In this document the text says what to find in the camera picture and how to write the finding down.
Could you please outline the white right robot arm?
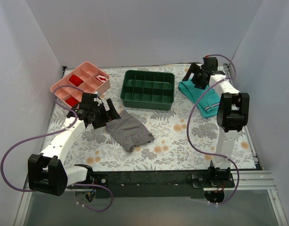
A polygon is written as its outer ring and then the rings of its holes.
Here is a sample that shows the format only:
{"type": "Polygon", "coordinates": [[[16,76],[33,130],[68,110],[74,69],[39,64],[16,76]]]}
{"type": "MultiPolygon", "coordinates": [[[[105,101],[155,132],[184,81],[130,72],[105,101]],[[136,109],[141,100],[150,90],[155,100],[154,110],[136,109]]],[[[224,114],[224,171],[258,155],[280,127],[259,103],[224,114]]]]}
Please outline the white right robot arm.
{"type": "Polygon", "coordinates": [[[201,66],[192,63],[183,81],[190,80],[195,88],[203,90],[200,98],[208,91],[214,90],[219,96],[217,124],[219,137],[216,152],[207,170],[189,176],[188,180],[194,188],[224,186],[232,182],[231,159],[233,147],[238,134],[248,123],[249,94],[238,91],[228,77],[218,71],[217,54],[206,55],[201,66]]]}

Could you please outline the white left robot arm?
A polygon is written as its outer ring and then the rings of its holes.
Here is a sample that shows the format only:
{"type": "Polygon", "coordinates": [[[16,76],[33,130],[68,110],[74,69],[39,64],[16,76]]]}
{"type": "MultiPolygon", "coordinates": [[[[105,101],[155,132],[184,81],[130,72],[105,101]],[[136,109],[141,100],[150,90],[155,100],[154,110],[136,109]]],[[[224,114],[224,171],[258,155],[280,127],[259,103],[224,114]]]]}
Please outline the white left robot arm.
{"type": "Polygon", "coordinates": [[[91,167],[77,164],[64,168],[65,158],[76,139],[91,125],[94,129],[106,126],[112,120],[119,119],[111,99],[107,99],[106,110],[97,93],[83,93],[82,99],[68,112],[62,132],[57,134],[49,145],[39,154],[28,159],[29,188],[47,194],[60,196],[68,186],[79,183],[90,188],[94,183],[91,167]]]}

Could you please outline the grey striped underwear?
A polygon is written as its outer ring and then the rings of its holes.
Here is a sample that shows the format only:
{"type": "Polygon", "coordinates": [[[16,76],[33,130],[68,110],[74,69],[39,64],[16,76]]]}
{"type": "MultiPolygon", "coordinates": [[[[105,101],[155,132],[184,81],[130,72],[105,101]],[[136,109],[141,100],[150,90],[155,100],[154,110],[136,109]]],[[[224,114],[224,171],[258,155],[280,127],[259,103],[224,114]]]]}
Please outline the grey striped underwear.
{"type": "Polygon", "coordinates": [[[106,130],[127,152],[155,139],[146,126],[126,110],[120,113],[120,119],[108,122],[106,130]]]}

